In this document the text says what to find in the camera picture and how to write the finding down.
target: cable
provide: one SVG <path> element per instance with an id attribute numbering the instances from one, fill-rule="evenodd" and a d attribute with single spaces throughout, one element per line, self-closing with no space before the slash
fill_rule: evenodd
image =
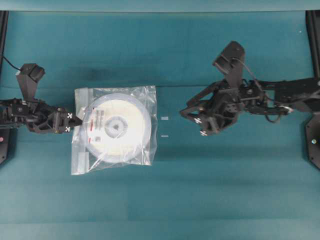
<path id="1" fill-rule="evenodd" d="M 245 69 L 248 71 L 248 73 L 251 75 L 251 77 L 253 78 L 253 81 L 254 83 L 256 84 L 256 86 L 258 87 L 258 89 L 263 92 L 264 96 L 269 100 L 269 101 L 272 101 L 276 104 L 283 104 L 283 105 L 287 105 L 287 104 L 294 104 L 294 103 L 297 103 L 297 102 L 300 102 L 300 101 L 305 101 L 305 100 L 308 100 L 308 99 L 319 99 L 320 97 L 316 97 L 316 94 L 318 94 L 320 92 L 320 89 L 313 92 L 310 96 L 308 97 L 304 97 L 304 98 L 300 98 L 300 99 L 297 99 L 297 100 L 294 100 L 294 101 L 291 101 L 291 102 L 281 102 L 281 101 L 276 101 L 275 99 L 272 99 L 271 97 L 268 96 L 268 94 L 262 89 L 259 81 L 257 80 L 256 76 L 253 74 L 253 72 L 250 70 L 250 68 L 243 62 L 241 61 L 239 58 L 236 58 L 236 57 L 233 57 L 232 58 L 233 60 L 237 60 L 239 63 L 241 63 L 242 66 L 245 67 Z"/>
<path id="2" fill-rule="evenodd" d="M 256 86 L 258 87 L 258 89 L 263 92 L 264 90 L 262 89 L 260 83 L 258 82 L 256 76 L 253 74 L 253 72 L 250 70 L 249 67 L 247 67 L 247 65 L 241 61 L 239 58 L 233 57 L 232 59 L 237 60 L 239 63 L 241 63 L 242 66 L 245 67 L 245 69 L 248 71 L 248 73 L 251 75 L 251 77 L 253 78 L 254 83 L 256 84 Z"/>
<path id="3" fill-rule="evenodd" d="M 0 56 L 2 56 L 2 58 L 11 66 L 13 67 L 14 69 L 18 70 L 18 71 L 21 71 L 20 68 L 14 66 L 4 55 L 0 54 Z"/>
<path id="4" fill-rule="evenodd" d="M 268 122 L 270 122 L 270 123 L 272 123 L 272 124 L 276 124 L 277 122 L 279 122 L 279 120 L 281 119 L 281 116 L 282 115 L 278 115 L 278 117 L 275 119 L 275 120 L 271 120 L 270 118 L 269 118 L 269 115 L 264 115 L 265 116 L 265 119 L 268 121 Z"/>

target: teal table surface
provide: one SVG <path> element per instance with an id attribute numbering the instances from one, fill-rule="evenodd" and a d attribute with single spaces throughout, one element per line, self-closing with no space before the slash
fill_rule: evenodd
<path id="1" fill-rule="evenodd" d="M 12 131 L 0 166 L 0 239 L 319 239 L 309 114 L 271 124 L 243 113 L 202 137 L 178 113 L 223 78 L 211 63 L 232 40 L 260 80 L 313 76 L 303 11 L 11 12 L 5 56 L 45 68 L 36 97 L 48 104 L 74 110 L 76 88 L 156 85 L 158 150 L 153 166 L 71 176 L 71 134 Z M 3 63 L 1 99 L 21 96 L 15 73 Z"/>

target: plastic bag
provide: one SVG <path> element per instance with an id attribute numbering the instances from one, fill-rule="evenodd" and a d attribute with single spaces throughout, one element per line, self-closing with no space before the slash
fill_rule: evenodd
<path id="1" fill-rule="evenodd" d="M 128 164 L 152 165 L 157 150 L 155 86 L 79 88 L 73 130 L 71 174 Z"/>

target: metal frame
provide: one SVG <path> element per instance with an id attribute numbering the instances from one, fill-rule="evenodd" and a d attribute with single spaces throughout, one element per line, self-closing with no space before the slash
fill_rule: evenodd
<path id="1" fill-rule="evenodd" d="M 0 55 L 4 54 L 7 25 L 8 25 L 8 11 L 0 11 Z M 2 72 L 3 58 L 0 57 L 0 74 Z M 9 144 L 9 129 L 0 129 L 0 164 L 7 159 L 8 144 Z"/>
<path id="2" fill-rule="evenodd" d="M 305 12 L 305 23 L 308 32 L 314 76 L 320 80 L 320 10 Z M 305 125 L 308 158 L 320 168 L 320 112 L 315 112 Z"/>

